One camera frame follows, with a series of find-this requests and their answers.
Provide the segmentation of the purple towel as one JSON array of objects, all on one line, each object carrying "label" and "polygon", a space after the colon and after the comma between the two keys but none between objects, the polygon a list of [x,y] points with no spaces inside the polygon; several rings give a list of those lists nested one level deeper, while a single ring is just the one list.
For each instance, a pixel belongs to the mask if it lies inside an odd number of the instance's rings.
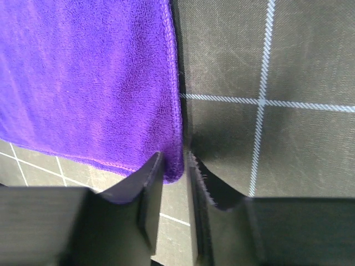
[{"label": "purple towel", "polygon": [[1,139],[128,176],[184,171],[169,1],[2,1]]}]

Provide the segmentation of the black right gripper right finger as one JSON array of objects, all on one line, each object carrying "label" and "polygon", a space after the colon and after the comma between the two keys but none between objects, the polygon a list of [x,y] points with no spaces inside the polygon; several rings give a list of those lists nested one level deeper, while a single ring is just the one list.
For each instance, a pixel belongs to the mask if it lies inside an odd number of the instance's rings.
[{"label": "black right gripper right finger", "polygon": [[354,199],[247,197],[191,152],[195,265],[353,265]]}]

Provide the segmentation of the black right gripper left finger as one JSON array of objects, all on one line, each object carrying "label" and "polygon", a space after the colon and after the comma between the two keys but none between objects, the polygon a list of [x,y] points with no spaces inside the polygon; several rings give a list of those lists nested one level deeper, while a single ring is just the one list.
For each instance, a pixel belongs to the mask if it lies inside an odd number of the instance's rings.
[{"label": "black right gripper left finger", "polygon": [[157,152],[101,193],[1,187],[1,264],[152,265],[163,177]]}]

